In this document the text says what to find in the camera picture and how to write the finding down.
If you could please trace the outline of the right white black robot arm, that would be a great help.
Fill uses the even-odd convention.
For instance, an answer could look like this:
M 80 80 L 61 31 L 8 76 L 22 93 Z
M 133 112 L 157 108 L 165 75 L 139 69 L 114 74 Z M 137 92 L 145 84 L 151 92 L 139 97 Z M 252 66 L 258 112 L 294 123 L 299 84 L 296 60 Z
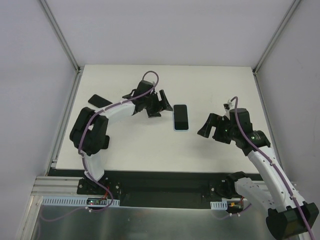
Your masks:
M 227 175 L 215 187 L 218 196 L 231 199 L 238 195 L 247 199 L 264 215 L 267 228 L 276 240 L 309 233 L 319 215 L 315 203 L 307 203 L 285 175 L 265 133 L 254 130 L 245 108 L 228 109 L 223 116 L 210 113 L 198 135 L 220 143 L 235 145 L 253 163 L 268 193 L 253 183 L 248 174 L 239 171 Z

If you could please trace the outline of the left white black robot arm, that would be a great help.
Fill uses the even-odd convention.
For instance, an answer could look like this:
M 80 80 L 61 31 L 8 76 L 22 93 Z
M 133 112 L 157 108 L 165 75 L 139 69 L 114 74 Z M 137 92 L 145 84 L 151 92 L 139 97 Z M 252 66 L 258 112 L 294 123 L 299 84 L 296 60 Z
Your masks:
M 94 94 L 88 103 L 96 109 L 87 106 L 81 109 L 69 139 L 82 157 L 84 174 L 90 179 L 89 190 L 99 195 L 105 191 L 106 183 L 101 179 L 104 167 L 98 152 L 109 147 L 108 126 L 143 110 L 152 118 L 160 117 L 162 111 L 172 112 L 173 108 L 164 90 L 156 92 L 155 86 L 146 80 L 141 80 L 136 89 L 124 95 L 117 103 L 112 103 L 97 94 Z

